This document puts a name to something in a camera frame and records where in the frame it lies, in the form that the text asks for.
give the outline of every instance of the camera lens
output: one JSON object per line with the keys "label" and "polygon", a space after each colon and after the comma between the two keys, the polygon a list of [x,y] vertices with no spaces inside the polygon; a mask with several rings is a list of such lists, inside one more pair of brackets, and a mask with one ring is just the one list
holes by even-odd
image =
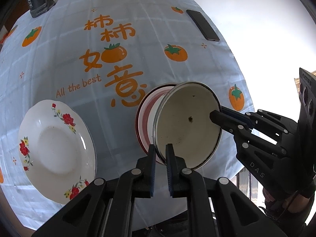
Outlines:
{"label": "camera lens", "polygon": [[306,106],[306,104],[307,104],[307,89],[306,89],[306,87],[304,88],[304,91],[303,91],[303,103]]}
{"label": "camera lens", "polygon": [[311,100],[309,101],[309,104],[308,104],[308,113],[309,113],[309,116],[312,116],[313,111],[314,111],[314,103],[313,103],[313,100],[311,99]]}

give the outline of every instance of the black sleeve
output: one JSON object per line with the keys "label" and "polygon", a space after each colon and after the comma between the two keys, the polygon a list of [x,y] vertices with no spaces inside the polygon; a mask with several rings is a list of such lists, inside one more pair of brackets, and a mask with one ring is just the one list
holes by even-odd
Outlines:
{"label": "black sleeve", "polygon": [[[299,213],[290,213],[285,211],[281,218],[275,222],[275,224],[288,236],[288,237],[298,237],[306,227],[305,221],[311,212],[312,205],[314,203],[315,194],[309,200],[306,208]],[[273,202],[265,202],[266,209],[265,214],[272,221],[275,221],[280,214],[284,211],[282,207],[275,211],[271,211],[270,207],[273,205]]]}

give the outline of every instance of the black pants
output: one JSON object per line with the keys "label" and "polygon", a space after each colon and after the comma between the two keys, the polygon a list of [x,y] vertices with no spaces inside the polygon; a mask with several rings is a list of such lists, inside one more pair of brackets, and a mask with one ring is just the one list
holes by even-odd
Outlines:
{"label": "black pants", "polygon": [[190,237],[187,211],[175,217],[153,225],[149,230],[141,229],[134,231],[132,237]]}

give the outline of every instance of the human hand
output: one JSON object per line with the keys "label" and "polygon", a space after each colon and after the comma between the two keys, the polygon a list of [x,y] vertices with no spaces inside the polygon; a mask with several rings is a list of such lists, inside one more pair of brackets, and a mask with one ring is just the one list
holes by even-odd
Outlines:
{"label": "human hand", "polygon": [[[271,202],[271,201],[275,201],[275,198],[273,198],[271,196],[271,194],[264,188],[262,190],[262,193],[263,193],[263,196],[265,198],[265,201],[266,202]],[[287,199],[285,199],[285,201],[283,202],[282,204],[282,207],[284,209],[286,209],[286,207],[288,206],[289,202],[291,201],[291,199],[293,198],[295,194],[291,195],[290,197],[288,197]],[[309,202],[309,198],[305,198],[304,196],[302,195],[298,195],[294,200],[293,202],[291,203],[291,205],[289,206],[288,208],[288,211],[290,213],[298,213],[298,212],[301,212],[303,211],[307,204]]]}

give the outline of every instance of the white floor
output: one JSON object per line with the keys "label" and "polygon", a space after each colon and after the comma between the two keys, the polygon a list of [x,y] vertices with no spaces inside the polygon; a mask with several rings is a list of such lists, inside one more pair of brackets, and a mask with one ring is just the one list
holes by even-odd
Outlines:
{"label": "white floor", "polygon": [[234,53],[255,109],[297,121],[300,102],[294,78],[299,76],[299,67],[310,72],[316,70],[316,25],[301,2],[195,1],[215,23]]}

